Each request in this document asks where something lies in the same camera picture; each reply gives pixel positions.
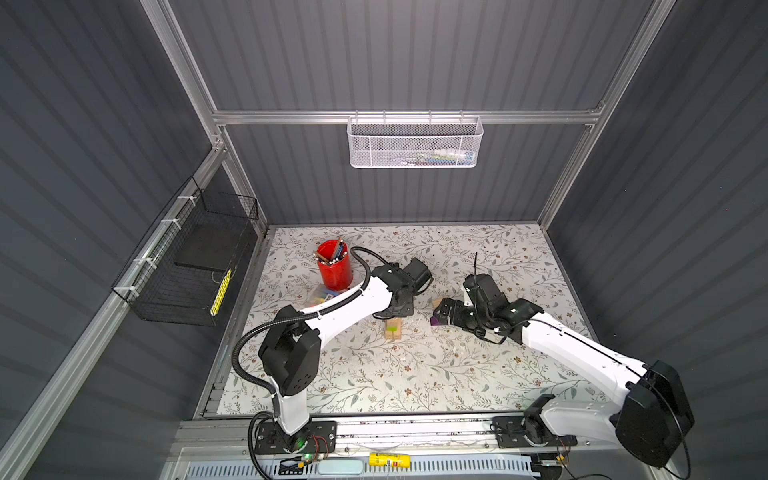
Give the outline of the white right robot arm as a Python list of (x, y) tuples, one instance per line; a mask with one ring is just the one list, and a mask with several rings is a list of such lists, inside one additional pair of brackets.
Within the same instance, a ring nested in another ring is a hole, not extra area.
[(523, 413), (517, 434), (534, 447), (565, 437), (622, 446), (642, 463), (664, 468), (695, 418), (679, 373), (669, 364), (648, 364), (617, 353), (565, 326), (533, 302), (510, 301), (488, 274), (470, 274), (461, 300), (443, 298), (431, 323), (455, 326), (477, 339), (505, 340), (543, 353), (601, 391), (603, 403), (540, 395)]

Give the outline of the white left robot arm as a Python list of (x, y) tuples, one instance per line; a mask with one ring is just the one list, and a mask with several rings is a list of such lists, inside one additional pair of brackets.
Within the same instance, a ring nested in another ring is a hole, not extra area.
[[(359, 284), (315, 307), (282, 308), (272, 321), (244, 333), (231, 352), (236, 375), (268, 391), (272, 411), (258, 417), (273, 422), (290, 452), (303, 448), (311, 435), (306, 390), (330, 341), (368, 317), (391, 320), (412, 315), (415, 298), (433, 280), (428, 266), (417, 258), (401, 267), (362, 246), (352, 247), (349, 254), (363, 267)], [(246, 344), (261, 333), (265, 337), (258, 358), (264, 379), (248, 372), (241, 362)]]

